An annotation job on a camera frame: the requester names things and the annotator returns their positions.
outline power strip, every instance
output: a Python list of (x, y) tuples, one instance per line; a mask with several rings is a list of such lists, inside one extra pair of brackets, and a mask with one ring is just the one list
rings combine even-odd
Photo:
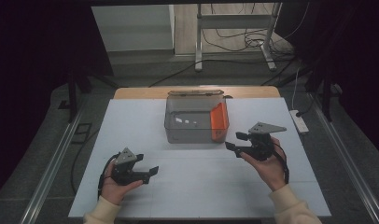
[(298, 133), (309, 133), (308, 127), (306, 127), (305, 121), (303, 121), (302, 117), (297, 117), (298, 110), (290, 110), (289, 114), (294, 121), (295, 126), (297, 127)]

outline gray floor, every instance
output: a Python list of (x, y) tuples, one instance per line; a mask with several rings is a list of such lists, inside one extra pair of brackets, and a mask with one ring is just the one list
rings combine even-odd
[[(222, 61), (204, 62), (204, 70), (201, 73), (196, 73), (193, 66), (191, 66), (193, 61), (185, 57), (159, 54), (158, 60), (148, 60), (153, 56), (139, 54), (135, 57), (136, 60), (125, 60), (126, 57), (129, 56), (118, 53), (111, 56), (115, 73), (115, 76), (111, 77), (111, 79), (121, 86), (128, 87), (149, 86), (187, 67), (187, 70), (168, 78), (158, 85), (257, 86), (275, 76), (288, 63), (277, 63), (279, 69), (272, 73), (267, 69), (265, 63), (255, 63), (261, 62), (260, 54), (206, 55), (206, 59), (229, 59), (239, 63)], [(294, 63), (282, 74), (281, 78), (295, 74), (298, 66), (298, 62)], [(91, 124), (90, 133), (96, 133), (97, 136), (97, 130), (103, 121), (108, 101), (113, 97), (115, 90), (97, 79), (90, 78), (90, 80), (93, 86), (92, 93), (86, 95), (79, 94), (79, 101), (82, 101), (85, 97), (88, 98), (79, 126), (86, 128), (86, 124)], [(305, 110), (312, 103), (309, 94), (303, 87), (303, 83), (306, 80), (307, 77), (299, 78), (295, 92), (294, 105), (300, 111)], [(289, 108), (291, 108), (294, 86), (295, 83), (291, 82), (279, 88)], [(67, 87), (61, 86), (51, 96), (49, 112), (39, 128), (39, 132), (33, 143), (30, 145), (14, 174), (0, 191), (0, 223), (18, 223), (21, 220), (23, 212), (39, 183), (40, 177), (49, 164), (56, 147), (62, 140), (64, 130), (67, 127), (68, 110), (59, 109), (61, 101), (65, 100), (68, 100)], [(334, 127), (349, 149), (353, 161), (379, 202), (379, 152), (356, 124), (345, 114), (338, 103), (338, 98), (331, 99), (331, 116)], [(332, 213), (332, 217), (321, 218), (323, 223), (373, 223), (333, 143), (330, 141), (329, 135), (322, 125), (317, 114), (317, 104), (314, 104), (312, 109), (302, 117), (310, 130), (307, 135), (302, 136), (302, 142)], [(81, 181), (88, 158), (91, 155), (96, 136), (85, 145), (73, 142), (83, 141), (86, 134), (78, 133), (73, 136), (72, 144), (70, 144), (64, 155), (62, 164), (35, 223), (82, 223), (82, 220), (67, 217), (71, 203), (75, 197), (70, 184), (70, 176), (73, 177), (76, 189)], [(72, 172), (73, 162), (77, 154), (79, 157)], [(272, 218), (265, 218), (262, 220), (262, 223), (274, 223), (274, 220)]]

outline metal stand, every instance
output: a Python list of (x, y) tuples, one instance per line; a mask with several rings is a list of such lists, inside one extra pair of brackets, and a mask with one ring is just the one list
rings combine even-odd
[(197, 39), (195, 50), (195, 71), (202, 71), (202, 29), (264, 29), (267, 28), (265, 40), (260, 49), (271, 71), (276, 71), (276, 64), (271, 56), (269, 43), (277, 20), (281, 3), (276, 3), (272, 15), (202, 15), (198, 4)]

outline wooden panel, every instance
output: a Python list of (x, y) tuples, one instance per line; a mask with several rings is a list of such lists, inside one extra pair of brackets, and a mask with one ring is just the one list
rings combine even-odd
[(114, 99), (166, 99), (169, 91), (179, 90), (222, 90), (224, 95), (233, 98), (273, 98), (280, 97), (276, 87), (262, 86), (201, 86), (201, 87), (155, 87), (155, 88), (121, 88)]

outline white tabletop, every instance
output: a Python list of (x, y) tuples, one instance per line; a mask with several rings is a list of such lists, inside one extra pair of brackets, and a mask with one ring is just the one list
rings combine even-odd
[[(126, 195), (118, 218), (225, 219), (272, 217), (271, 192), (257, 172), (224, 144), (170, 144), (164, 130), (166, 100), (111, 100), (105, 113), (70, 217), (83, 217), (97, 203), (97, 185), (107, 160), (125, 147), (144, 154), (133, 170), (159, 166), (159, 172)], [(288, 156), (290, 186), (318, 216), (330, 216), (315, 174), (283, 98), (228, 99), (230, 127), (226, 140), (238, 146), (236, 132), (257, 122), (286, 127), (271, 135)]]

